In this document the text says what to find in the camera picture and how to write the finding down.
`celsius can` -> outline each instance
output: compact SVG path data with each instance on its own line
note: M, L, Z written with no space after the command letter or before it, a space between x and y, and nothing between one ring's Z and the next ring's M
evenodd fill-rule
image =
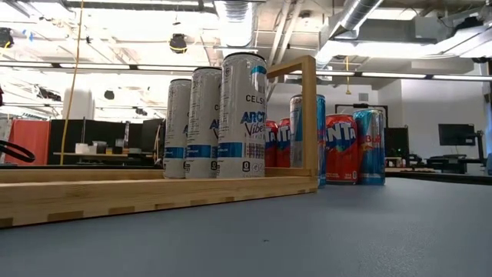
M324 122L325 100L323 95L316 96L317 158L318 184L326 185L326 125ZM302 95L291 98L291 167L302 167Z
M326 183L355 184L359 160L357 126L352 115L327 115L326 135Z
M277 133L277 167L291 167L291 119L280 120Z
M260 55L239 52L224 59L218 178L264 177L266 74Z
M191 80L185 176L187 179L215 178L222 70L197 68Z
M384 185L384 115L377 109L354 112L362 185Z
M175 79L169 84L168 116L164 147L164 177L184 178L191 80Z
M277 166L277 123L273 120L267 120L265 132L265 147L264 147L264 166Z

